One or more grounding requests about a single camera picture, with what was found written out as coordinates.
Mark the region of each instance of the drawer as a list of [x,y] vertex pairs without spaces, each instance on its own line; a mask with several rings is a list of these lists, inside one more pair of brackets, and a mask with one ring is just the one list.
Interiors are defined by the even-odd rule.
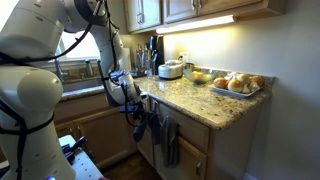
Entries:
[[[155,105],[155,100],[152,100],[152,106]],[[178,132],[181,137],[186,139],[192,145],[203,152],[208,151],[210,128],[193,120],[192,118],[170,108],[163,103],[156,103],[159,113],[160,122],[166,117],[171,117],[178,124]]]

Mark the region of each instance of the bowl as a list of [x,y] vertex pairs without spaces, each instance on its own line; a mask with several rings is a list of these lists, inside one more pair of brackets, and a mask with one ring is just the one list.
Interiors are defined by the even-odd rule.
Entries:
[[213,69],[193,68],[183,70],[183,75],[195,84],[205,84],[216,77],[217,72]]

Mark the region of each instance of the upper cabinet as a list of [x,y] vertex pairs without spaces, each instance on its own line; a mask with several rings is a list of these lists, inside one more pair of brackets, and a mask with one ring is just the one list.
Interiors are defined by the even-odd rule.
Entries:
[[128,31],[137,31],[160,25],[160,0],[125,0]]
[[164,23],[173,23],[194,17],[234,15],[256,19],[283,13],[286,0],[164,0]]

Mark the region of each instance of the wall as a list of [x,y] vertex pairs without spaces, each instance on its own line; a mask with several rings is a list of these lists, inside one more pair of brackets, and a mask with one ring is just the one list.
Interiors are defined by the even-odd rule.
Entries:
[[276,77],[246,179],[320,176],[320,2],[288,0],[283,16],[165,35],[166,59]]

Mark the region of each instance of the kitchen sink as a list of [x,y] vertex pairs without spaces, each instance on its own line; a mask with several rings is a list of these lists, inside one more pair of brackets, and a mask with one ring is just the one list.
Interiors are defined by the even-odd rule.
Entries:
[[63,87],[63,92],[71,92],[71,91],[77,91],[81,89],[97,87],[101,85],[102,85],[102,82],[100,79],[92,79],[88,81],[79,81],[74,83],[63,84],[62,87]]

